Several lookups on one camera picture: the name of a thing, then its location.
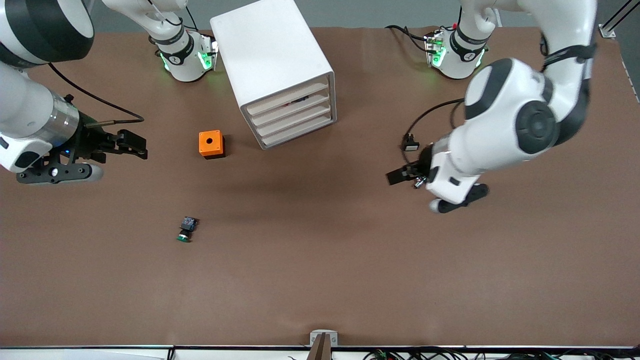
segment black electronic part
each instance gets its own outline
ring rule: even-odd
[[[195,231],[196,226],[198,226],[198,222],[199,220],[196,218],[184,217],[184,220],[182,221],[180,228],[189,232],[193,232]]]
[[[176,240],[182,241],[184,243],[190,243],[191,233],[196,230],[199,222],[199,219],[193,217],[184,217],[184,220],[182,220],[182,223],[180,224],[180,233],[178,234],[178,237],[176,237]]]
[[[413,139],[413,134],[404,134],[402,139],[403,151],[418,151],[420,143]]]

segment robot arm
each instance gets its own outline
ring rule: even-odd
[[[0,164],[29,184],[93,181],[106,152],[146,158],[143,138],[121,130],[104,132],[87,115],[24,69],[84,58],[93,44],[93,25],[81,0],[4,0],[0,6]],[[66,164],[60,156],[68,157]]]
[[[549,54],[542,73],[512,58],[478,72],[465,95],[464,125],[424,149],[418,161],[388,174],[390,184],[412,179],[426,183],[438,197],[431,203],[437,213],[485,196],[486,186],[476,184],[481,174],[532,160],[567,141],[586,116],[596,1],[465,0],[460,25],[449,38],[461,32],[466,38],[488,37],[493,31],[488,5],[530,12]],[[445,41],[444,46],[454,42]],[[462,69],[464,56],[454,54],[445,55],[442,69]],[[447,67],[447,61],[453,66]]]
[[[149,33],[160,49],[164,67],[179,81],[200,79],[215,67],[218,43],[211,37],[188,31],[174,12],[188,0],[102,0],[110,9],[125,15]]]

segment small electronic component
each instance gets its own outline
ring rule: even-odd
[[[200,155],[205,159],[219,159],[227,156],[225,137],[220,130],[203,131],[198,137]]]
[[[417,151],[420,149],[420,143],[413,139],[413,134],[404,134],[402,138],[403,151]]]
[[[198,226],[199,220],[192,217],[185,217],[180,225],[180,233],[178,234],[177,240],[182,241],[183,243],[191,242],[191,233],[195,231],[196,226]]]

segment cable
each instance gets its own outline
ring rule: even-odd
[[[409,32],[409,28],[407,28],[406,26],[404,28],[401,28],[398,25],[389,25],[389,26],[385,26],[385,29],[398,29],[398,30],[402,31],[403,34],[408,36],[409,39],[411,40],[411,42],[413,42],[413,44],[418,49],[420,49],[421,51],[424,51],[425,53],[429,53],[429,54],[435,54],[436,53],[434,50],[427,50],[427,49],[423,48],[422,46],[420,46],[418,43],[416,43],[415,42],[416,40],[424,41],[424,37],[419,37],[418,35],[410,33]]]
[[[618,20],[615,24],[613,24],[613,26],[611,27],[612,29],[614,29],[616,26],[618,26],[618,24],[625,19],[625,17],[627,17],[632,11],[634,11],[638,5],[640,5],[640,3],[636,3],[634,5],[634,7],[631,8],[631,10],[627,11],[627,13],[625,15],[622,15],[622,17],[620,18],[620,20]]]
[[[86,91],[85,89],[81,88],[80,86],[76,85],[73,81],[69,80],[58,69],[56,69],[56,67],[52,63],[49,63],[49,67],[51,68],[51,70],[53,70],[53,72],[56,73],[56,75],[58,75],[62,80],[66,81],[69,85],[71,85],[74,88],[76,88],[76,90],[82,92],[83,94],[85,94],[85,95],[87,95],[87,96],[89,96],[89,97],[91,97],[91,98],[93,98],[95,100],[100,101],[102,104],[109,105],[110,107],[112,107],[114,109],[118,109],[118,110],[122,111],[123,113],[129,114],[129,115],[131,115],[131,116],[136,118],[136,119],[131,119],[131,120],[109,120],[109,121],[96,122],[96,123],[93,123],[93,124],[86,125],[87,128],[114,125],[114,124],[133,124],[133,123],[145,121],[145,118],[143,118],[142,116],[136,114],[135,112],[129,111],[129,110],[125,109],[125,108],[121,108],[116,104],[112,104],[107,100],[101,99],[100,97],[97,97],[96,95],[93,95],[90,92]]]
[[[625,3],[625,4],[624,4],[620,9],[618,9],[618,11],[617,11],[615,14],[613,14],[613,16],[612,16],[611,18],[609,18],[609,20],[607,20],[607,22],[605,22],[605,23],[604,23],[604,25],[603,25],[602,27],[603,27],[603,28],[606,28],[606,27],[607,27],[607,25],[609,25],[609,23],[610,23],[611,21],[613,21],[613,18],[615,18],[619,13],[621,13],[621,12],[622,12],[622,10],[623,10],[624,8],[626,8],[626,7],[631,3],[631,1],[633,1],[633,0],[627,0],[627,2],[626,2],[626,3]]]
[[[397,352],[390,352],[389,354],[395,356],[397,360],[405,360],[405,358],[400,356],[400,354],[398,354]]]
[[[460,11],[458,12],[458,22],[456,23],[456,26],[460,25],[460,19],[462,19],[462,6],[460,6]],[[455,30],[453,26],[440,26],[440,29],[445,29],[447,31]]]
[[[198,28],[196,28],[196,27],[195,27],[195,26],[196,26],[195,21],[193,22],[193,26],[186,26],[186,25],[184,25],[184,21],[182,20],[182,17],[179,17],[179,16],[178,16],[178,19],[180,19],[180,22],[179,22],[178,24],[176,24],[176,23],[174,23],[174,22],[170,21],[169,19],[167,19],[167,18],[162,14],[162,12],[160,11],[160,9],[158,9],[158,8],[157,8],[156,4],[154,4],[154,3],[153,3],[153,1],[151,1],[151,0],[147,0],[147,1],[149,2],[149,4],[150,4],[151,6],[153,6],[153,7],[154,7],[154,9],[156,9],[156,12],[158,13],[158,15],[160,15],[160,16],[164,19],[163,21],[166,21],[167,23],[169,23],[169,24],[171,24],[171,25],[173,25],[173,26],[184,26],[185,28],[193,29],[193,30],[195,30],[195,31],[199,31],[199,30],[198,30]]]
[[[461,101],[461,102],[459,102],[458,104],[456,104],[456,105],[453,107],[453,109],[451,109],[451,112],[450,112],[450,114],[449,114],[449,125],[451,125],[451,129],[452,129],[452,130],[453,130],[453,129],[455,129],[455,128],[457,127],[457,126],[456,126],[456,124],[454,123],[454,122],[455,122],[454,116],[455,116],[455,114],[456,114],[456,110],[457,110],[457,109],[458,109],[458,107],[459,107],[460,105],[462,105],[463,103],[464,103],[464,102],[463,102],[463,101]]]
[[[419,122],[420,120],[422,120],[422,118],[424,118],[425,116],[429,115],[429,113],[430,113],[430,112],[432,112],[432,111],[434,111],[434,110],[437,110],[437,109],[439,109],[439,108],[441,108],[441,107],[443,107],[443,106],[447,106],[447,105],[451,105],[451,104],[456,104],[457,102],[463,102],[464,100],[465,100],[464,98],[461,98],[461,99],[449,100],[449,101],[445,101],[445,102],[443,102],[443,103],[437,104],[436,106],[432,107],[431,109],[429,109],[429,110],[425,111],[425,112],[424,112],[424,113],[422,113],[420,116],[418,116],[418,118],[417,118],[417,119],[415,119],[415,120],[411,123],[411,125],[409,126],[409,129],[407,129],[407,131],[404,133],[404,135],[410,134],[410,133],[411,133],[411,130],[413,130],[413,127],[415,127],[415,125],[416,125],[416,124],[418,124],[418,122]],[[404,162],[405,162],[405,163],[407,163],[407,164],[409,164],[409,163],[410,163],[410,162],[409,162],[409,159],[406,157],[406,154],[404,153],[404,150],[402,149],[402,145],[400,146],[400,151],[402,152],[402,157],[403,157],[403,159],[404,159]]]
[[[189,10],[189,7],[185,6],[185,8],[187,9],[187,13],[189,14],[189,17],[191,18],[191,22],[193,23],[193,28],[195,29],[195,31],[200,31],[200,30],[198,30],[198,26],[196,25],[196,20],[193,20],[193,15],[191,14],[191,11]]]

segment black cable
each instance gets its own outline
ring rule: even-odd
[[[606,28],[607,25],[609,25],[609,23],[613,20],[613,18],[615,18],[622,11],[622,9],[626,8],[627,5],[629,5],[631,3],[631,1],[633,1],[633,0],[627,0],[627,2],[620,9],[618,9],[618,11],[615,14],[613,14],[613,16],[611,18],[609,18],[609,20],[607,20],[607,22],[605,22],[602,27]]]
[[[636,3],[636,4],[634,5],[634,7],[632,7],[632,8],[631,8],[631,10],[627,11],[627,13],[626,13],[625,15],[623,15],[623,16],[620,18],[620,20],[618,20],[615,24],[613,24],[613,26],[612,26],[611,28],[612,28],[612,29],[614,29],[616,26],[618,26],[618,24],[619,24],[622,20],[624,20],[624,19],[625,19],[625,17],[627,17],[627,16],[628,16],[632,11],[634,11],[634,10],[638,7],[638,5],[640,5],[640,3]]]
[[[409,126],[409,129],[407,129],[406,133],[403,135],[403,140],[404,140],[404,136],[405,136],[405,135],[407,135],[407,134],[410,134],[410,133],[411,133],[411,130],[413,130],[413,128],[415,127],[415,125],[416,125],[416,124],[418,124],[418,122],[419,122],[420,120],[422,120],[422,118],[423,118],[423,117],[427,116],[427,115],[428,115],[430,112],[432,112],[433,110],[439,109],[439,108],[441,108],[441,107],[443,107],[443,106],[447,106],[447,105],[455,104],[455,103],[457,103],[457,102],[462,102],[462,101],[464,101],[464,100],[465,100],[464,98],[461,98],[461,99],[455,99],[455,100],[445,101],[445,102],[440,103],[440,104],[437,104],[436,106],[432,107],[431,109],[429,109],[429,110],[425,111],[424,113],[422,113],[420,116],[418,116],[418,118],[417,118],[417,119],[415,119],[415,120],[411,123],[411,126]],[[407,164],[409,164],[409,163],[410,163],[410,162],[409,162],[409,159],[406,157],[406,154],[404,153],[404,150],[402,149],[402,145],[401,145],[400,151],[402,152],[402,157],[403,157],[403,159],[404,159],[404,162],[405,162],[405,163],[407,163]]]
[[[200,31],[200,30],[198,30],[198,26],[196,25],[196,20],[193,20],[193,15],[191,14],[191,11],[189,10],[189,7],[185,6],[185,8],[187,9],[187,13],[189,14],[189,17],[191,18],[191,22],[193,23],[193,28],[195,29],[195,31]]]
[[[409,32],[409,28],[407,28],[406,26],[404,28],[399,27],[398,25],[389,25],[389,26],[385,26],[385,29],[398,29],[400,31],[402,31],[403,34],[405,34],[406,36],[409,37],[409,39],[411,40],[411,42],[413,42],[413,44],[420,49],[421,51],[424,51],[425,53],[429,53],[429,54],[435,54],[435,51],[433,50],[427,50],[425,48],[423,48],[422,46],[420,46],[418,43],[416,43],[416,40],[420,40],[420,41],[424,41],[424,37],[419,37],[418,35],[412,34]]]
[[[156,5],[153,3],[153,1],[151,1],[151,0],[147,0],[147,1],[149,2],[149,4],[151,4],[151,6],[153,6],[153,7],[154,7],[154,9],[156,9],[156,11],[158,11],[158,13],[160,14],[160,16],[162,16],[162,17],[164,18],[164,20],[163,20],[163,21],[166,21],[167,23],[169,23],[169,24],[171,24],[171,25],[173,25],[173,26],[183,26],[183,25],[184,25],[184,21],[182,20],[182,17],[179,17],[179,16],[178,16],[178,19],[180,19],[180,22],[179,22],[178,24],[176,24],[176,23],[174,23],[174,22],[171,22],[171,21],[170,21],[169,19],[167,19],[164,15],[162,15],[162,13],[160,12],[160,10],[158,10],[158,8],[157,8],[157,7],[156,7]],[[198,31],[198,29],[197,29],[195,26],[196,26],[195,21],[193,22],[193,26],[186,26],[186,25],[184,25],[184,27],[185,27],[185,28],[193,29],[193,30],[195,30],[195,31]]]
[[[461,100],[458,104],[456,104],[456,105],[461,104],[463,101],[464,101],[464,99],[462,99],[462,100]],[[465,354],[462,354],[461,352],[458,352],[458,351],[455,351],[455,350],[449,350],[449,349],[445,349],[445,350],[446,350],[446,351],[448,351],[448,352],[450,352],[451,354],[454,354],[454,356],[455,356],[456,358],[458,358],[458,357],[456,356],[456,354],[457,354],[457,355],[461,356],[464,360],[469,360],[469,358],[467,358],[467,356],[466,356]]]
[[[143,118],[142,116],[136,114],[133,111],[129,111],[125,108],[121,108],[116,104],[112,104],[107,100],[101,99],[100,97],[97,97],[96,95],[93,95],[92,93],[88,92],[87,90],[81,88],[80,86],[76,85],[73,81],[69,80],[66,76],[64,76],[58,69],[56,69],[56,67],[52,64],[49,63],[49,67],[51,68],[51,70],[53,70],[53,72],[56,73],[56,75],[58,75],[62,80],[66,81],[69,85],[73,86],[74,88],[76,88],[76,90],[82,92],[83,94],[100,101],[102,104],[105,105],[109,105],[110,107],[114,108],[114,109],[118,109],[120,111],[122,111],[123,113],[129,114],[133,117],[135,117],[136,119],[131,119],[131,120],[109,120],[109,121],[104,121],[104,122],[97,122],[97,123],[93,123],[95,124],[100,124],[100,125],[96,125],[96,126],[106,126],[106,125],[114,125],[114,124],[133,124],[133,123],[137,123],[137,122],[143,122],[145,120],[145,118]]]
[[[390,352],[389,354],[395,356],[397,360],[405,360],[405,358],[400,356],[400,354],[398,354],[397,352]]]
[[[456,114],[456,110],[457,110],[457,109],[458,109],[458,107],[459,107],[460,105],[462,105],[463,103],[464,103],[463,101],[460,101],[458,104],[456,104],[456,105],[453,107],[453,109],[451,109],[451,112],[450,112],[450,114],[449,114],[449,125],[451,125],[451,129],[452,129],[452,130],[453,130],[453,129],[455,129],[455,128],[457,127],[457,126],[456,126],[456,124],[455,124],[455,119],[454,119],[454,116],[455,116],[455,114]]]

